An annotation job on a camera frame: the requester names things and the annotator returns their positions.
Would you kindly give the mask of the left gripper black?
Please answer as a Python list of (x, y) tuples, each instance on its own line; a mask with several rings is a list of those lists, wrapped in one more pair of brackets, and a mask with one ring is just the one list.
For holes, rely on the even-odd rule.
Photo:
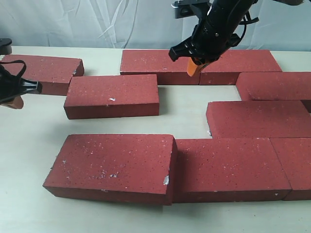
[(10, 97), (15, 88), (18, 86), (18, 93), (24, 94), (41, 94), (42, 84), (38, 81), (31, 81), (21, 78), (22, 70), (20, 70), (16, 76), (12, 75), (5, 67), (0, 64), (0, 105), (10, 108), (10, 109), (22, 109), (24, 106), (24, 101), (21, 96), (14, 97), (9, 100), (4, 100), (4, 98)]

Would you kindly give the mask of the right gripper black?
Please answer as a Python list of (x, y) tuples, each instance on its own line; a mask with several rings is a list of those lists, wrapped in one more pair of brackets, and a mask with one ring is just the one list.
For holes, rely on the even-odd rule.
[(199, 74), (206, 65), (217, 61), (231, 47), (236, 47), (245, 36), (247, 25), (258, 21), (249, 14), (255, 3), (255, 0), (213, 1), (192, 37), (170, 48), (170, 59), (175, 62), (181, 57), (190, 57), (187, 74)]

